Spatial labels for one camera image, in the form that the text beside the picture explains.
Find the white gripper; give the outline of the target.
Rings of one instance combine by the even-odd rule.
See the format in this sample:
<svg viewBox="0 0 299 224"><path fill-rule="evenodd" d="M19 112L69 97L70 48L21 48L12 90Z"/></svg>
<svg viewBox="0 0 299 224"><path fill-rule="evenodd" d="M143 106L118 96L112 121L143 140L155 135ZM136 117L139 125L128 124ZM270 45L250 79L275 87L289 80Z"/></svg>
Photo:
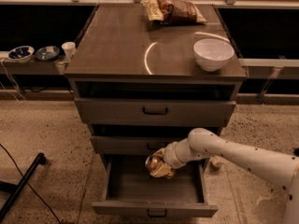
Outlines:
<svg viewBox="0 0 299 224"><path fill-rule="evenodd" d="M174 176L173 169L179 169L186 165L190 157L190 147L186 141L173 142L166 148L160 148L154 153L158 159L164 159L165 163L158 163L150 168L150 175L156 178L170 179Z"/></svg>

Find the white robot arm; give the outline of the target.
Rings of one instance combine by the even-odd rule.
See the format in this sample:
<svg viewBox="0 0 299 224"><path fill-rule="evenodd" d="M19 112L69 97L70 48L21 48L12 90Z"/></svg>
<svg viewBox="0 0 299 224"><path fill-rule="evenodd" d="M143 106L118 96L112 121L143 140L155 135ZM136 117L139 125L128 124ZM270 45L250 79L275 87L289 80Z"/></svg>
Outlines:
<svg viewBox="0 0 299 224"><path fill-rule="evenodd" d="M288 192L283 224L299 222L299 159L295 156L234 143L196 128L188 137L160 148L146 159L153 177L171 178L190 161L219 156Z"/></svg>

